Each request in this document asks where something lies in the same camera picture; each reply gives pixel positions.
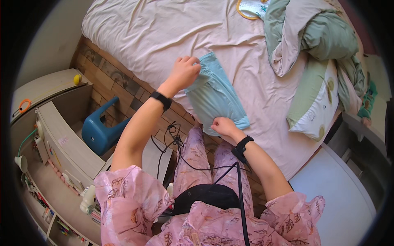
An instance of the black watch strap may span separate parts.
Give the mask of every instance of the black watch strap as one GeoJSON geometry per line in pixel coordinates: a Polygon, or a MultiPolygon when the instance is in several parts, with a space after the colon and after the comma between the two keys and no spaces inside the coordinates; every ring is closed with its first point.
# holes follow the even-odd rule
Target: black watch strap
{"type": "Polygon", "coordinates": [[[169,98],[166,98],[165,96],[163,96],[159,92],[157,92],[157,91],[152,92],[151,97],[162,102],[164,112],[166,112],[167,109],[169,109],[171,107],[172,100],[169,98]]]}
{"type": "Polygon", "coordinates": [[[231,153],[238,158],[238,160],[240,160],[242,163],[247,163],[247,160],[245,158],[245,156],[243,155],[243,153],[245,152],[246,148],[245,145],[249,142],[249,141],[254,141],[254,139],[251,136],[246,136],[244,139],[242,139],[237,146],[235,146],[232,150],[231,153]]]}

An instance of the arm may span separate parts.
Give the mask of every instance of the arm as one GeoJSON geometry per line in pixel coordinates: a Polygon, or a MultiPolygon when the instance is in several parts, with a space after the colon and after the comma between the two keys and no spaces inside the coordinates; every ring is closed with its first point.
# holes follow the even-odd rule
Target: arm
{"type": "MultiPolygon", "coordinates": [[[[168,79],[157,92],[173,98],[178,91],[190,86],[200,73],[200,61],[196,57],[179,57],[168,79]]],[[[111,171],[136,165],[142,168],[142,151],[151,136],[153,128],[163,114],[163,104],[149,98],[134,114],[122,132],[113,154],[111,171]]]]}
{"type": "MultiPolygon", "coordinates": [[[[229,118],[215,118],[211,128],[233,145],[237,145],[246,137],[245,133],[238,129],[229,118]]],[[[243,154],[259,177],[268,201],[293,191],[279,167],[259,145],[249,141],[245,148],[246,151],[243,154]]]]}

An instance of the light blue shorts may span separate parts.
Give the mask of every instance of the light blue shorts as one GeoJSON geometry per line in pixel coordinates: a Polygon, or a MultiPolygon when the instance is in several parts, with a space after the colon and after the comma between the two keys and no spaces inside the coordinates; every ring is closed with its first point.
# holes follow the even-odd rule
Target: light blue shorts
{"type": "Polygon", "coordinates": [[[200,75],[185,89],[185,93],[204,125],[204,132],[221,136],[211,128],[216,117],[232,119],[241,130],[249,127],[249,119],[215,54],[211,52],[202,56],[200,64],[200,75]]]}

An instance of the blue plastic stool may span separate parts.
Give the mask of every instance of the blue plastic stool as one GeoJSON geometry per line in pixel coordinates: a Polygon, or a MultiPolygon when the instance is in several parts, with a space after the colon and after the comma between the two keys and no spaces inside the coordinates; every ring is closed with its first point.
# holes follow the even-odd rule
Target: blue plastic stool
{"type": "Polygon", "coordinates": [[[103,125],[100,115],[118,100],[119,97],[115,96],[85,119],[84,126],[82,127],[82,138],[97,155],[104,155],[118,143],[124,128],[131,119],[128,118],[111,128],[103,125]]]}

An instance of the pink floral top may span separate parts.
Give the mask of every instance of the pink floral top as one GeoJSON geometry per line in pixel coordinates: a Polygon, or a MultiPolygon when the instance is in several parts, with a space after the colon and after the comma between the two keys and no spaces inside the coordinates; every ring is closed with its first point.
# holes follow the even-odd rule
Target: pink floral top
{"type": "MultiPolygon", "coordinates": [[[[152,222],[173,198],[155,178],[137,166],[100,173],[95,179],[101,205],[101,242],[112,245],[244,245],[239,209],[195,202],[190,213],[172,217],[162,232],[152,236],[152,222]]],[[[260,219],[247,216],[251,245],[316,245],[316,222],[325,200],[306,202],[306,195],[291,192],[266,203],[260,219]]]]}

